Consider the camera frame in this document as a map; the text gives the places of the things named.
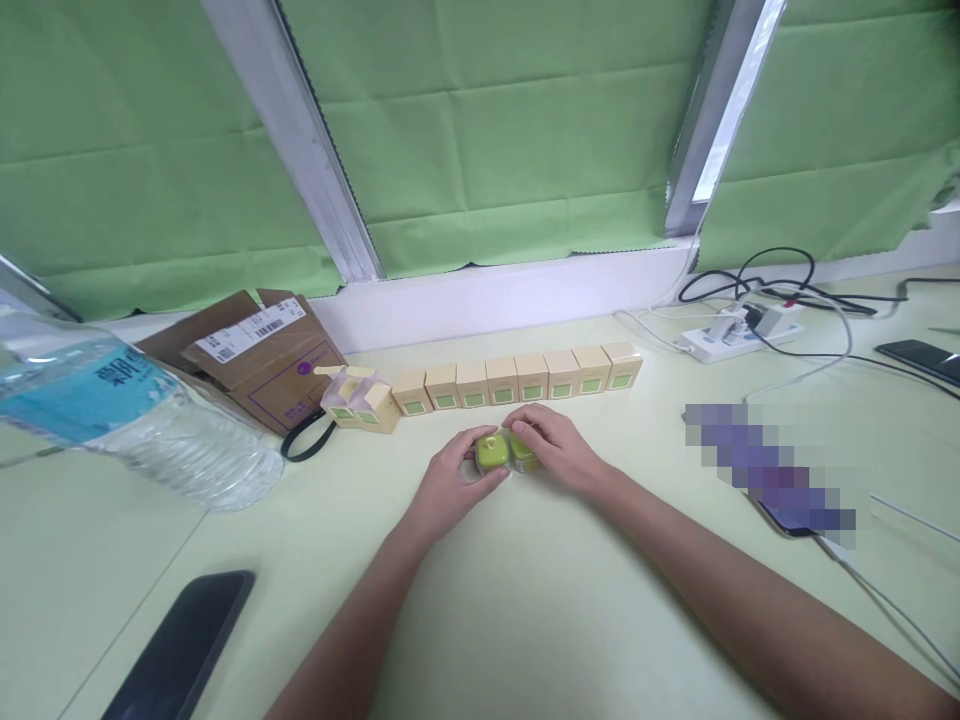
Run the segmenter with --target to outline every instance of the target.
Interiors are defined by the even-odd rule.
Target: pixelated blur
[[[852,549],[859,503],[848,488],[830,486],[823,453],[781,444],[796,437],[796,428],[764,424],[765,411],[775,414],[769,406],[687,405],[687,445],[700,447],[704,467],[716,467],[721,480],[775,510],[788,526]]]

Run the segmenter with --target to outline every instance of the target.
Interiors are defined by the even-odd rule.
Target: person's left hand
[[[510,474],[508,468],[493,470],[475,483],[467,483],[460,465],[473,456],[474,444],[497,432],[496,425],[464,430],[430,459],[420,488],[401,524],[432,545],[453,530],[473,506],[492,493]]]

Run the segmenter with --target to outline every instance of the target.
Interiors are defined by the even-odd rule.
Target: green curtain
[[[958,138],[953,0],[790,0],[697,269],[737,267],[775,245],[819,260],[896,248],[960,169]]]
[[[283,0],[389,277],[646,248],[711,0]]]
[[[87,319],[342,279],[198,0],[0,3],[0,241]]]

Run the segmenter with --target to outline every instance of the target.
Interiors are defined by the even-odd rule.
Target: black smartphone
[[[773,524],[784,535],[789,535],[790,537],[810,537],[811,535],[816,535],[816,533],[810,528],[804,527],[800,523],[791,520],[783,513],[774,510],[772,507],[767,507],[759,500],[754,500],[753,502],[767,516],[767,519],[771,522],[771,524]]]
[[[249,570],[187,585],[101,720],[186,720],[253,587]]]
[[[896,343],[877,345],[874,350],[960,387],[960,355],[954,355],[919,340],[901,340]]]

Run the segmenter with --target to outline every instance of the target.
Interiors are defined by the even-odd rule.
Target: barcode
[[[283,320],[274,320],[272,323],[267,323],[262,328],[258,328],[256,330],[256,334],[259,337],[264,337],[265,335],[269,335],[274,330],[279,330],[282,327],[283,327]]]

